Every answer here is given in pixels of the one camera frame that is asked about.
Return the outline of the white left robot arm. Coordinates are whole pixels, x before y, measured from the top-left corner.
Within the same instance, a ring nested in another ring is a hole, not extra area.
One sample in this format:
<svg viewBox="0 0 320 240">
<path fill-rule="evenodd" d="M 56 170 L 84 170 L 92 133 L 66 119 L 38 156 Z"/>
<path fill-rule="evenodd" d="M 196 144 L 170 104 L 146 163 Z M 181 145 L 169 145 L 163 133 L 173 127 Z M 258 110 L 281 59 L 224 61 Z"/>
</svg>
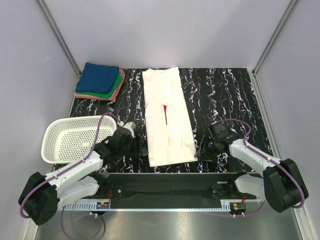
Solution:
<svg viewBox="0 0 320 240">
<path fill-rule="evenodd" d="M 98 171 L 124 155 L 130 158 L 148 154 L 140 135 L 108 136 L 94 144 L 88 155 L 45 175 L 32 174 L 18 199 L 19 213 L 40 226 L 62 207 L 84 197 L 105 195 L 106 183 Z"/>
</svg>

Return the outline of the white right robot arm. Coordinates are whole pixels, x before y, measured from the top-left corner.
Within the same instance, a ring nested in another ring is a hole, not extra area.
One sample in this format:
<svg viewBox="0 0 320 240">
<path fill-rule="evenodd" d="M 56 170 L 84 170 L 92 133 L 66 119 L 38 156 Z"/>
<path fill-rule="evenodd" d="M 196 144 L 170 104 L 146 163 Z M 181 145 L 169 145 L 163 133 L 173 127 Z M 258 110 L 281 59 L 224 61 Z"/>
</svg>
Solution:
<svg viewBox="0 0 320 240">
<path fill-rule="evenodd" d="M 267 155 L 234 134 L 215 139 L 204 136 L 194 156 L 209 160 L 226 152 L 259 174 L 259 177 L 254 177 L 244 172 L 237 173 L 231 182 L 239 193 L 264 199 L 278 213 L 304 205 L 309 193 L 298 166 L 289 158 L 281 160 Z"/>
</svg>

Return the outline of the white Coca-Cola print t-shirt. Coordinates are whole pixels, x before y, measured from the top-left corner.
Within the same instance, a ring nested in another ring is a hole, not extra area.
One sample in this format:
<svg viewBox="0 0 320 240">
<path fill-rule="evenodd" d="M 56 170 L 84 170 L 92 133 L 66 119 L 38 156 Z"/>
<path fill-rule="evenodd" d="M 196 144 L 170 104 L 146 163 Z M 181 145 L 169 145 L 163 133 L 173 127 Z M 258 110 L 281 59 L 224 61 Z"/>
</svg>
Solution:
<svg viewBox="0 0 320 240">
<path fill-rule="evenodd" d="M 179 69 L 148 69 L 142 78 L 149 165 L 195 162 L 196 147 Z"/>
</svg>

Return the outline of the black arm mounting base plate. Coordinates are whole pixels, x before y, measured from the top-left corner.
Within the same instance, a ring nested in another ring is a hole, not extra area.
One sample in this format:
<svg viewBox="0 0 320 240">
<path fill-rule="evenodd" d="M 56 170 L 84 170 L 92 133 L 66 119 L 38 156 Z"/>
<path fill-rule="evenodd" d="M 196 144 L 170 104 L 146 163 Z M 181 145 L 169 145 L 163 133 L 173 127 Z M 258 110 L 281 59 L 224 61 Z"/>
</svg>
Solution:
<svg viewBox="0 0 320 240">
<path fill-rule="evenodd" d="M 86 199 L 112 199 L 131 196 L 201 196 L 217 199 L 255 199 L 237 190 L 234 180 L 239 173 L 110 173 L 108 177 L 91 174 L 98 184 L 97 193 Z"/>
</svg>

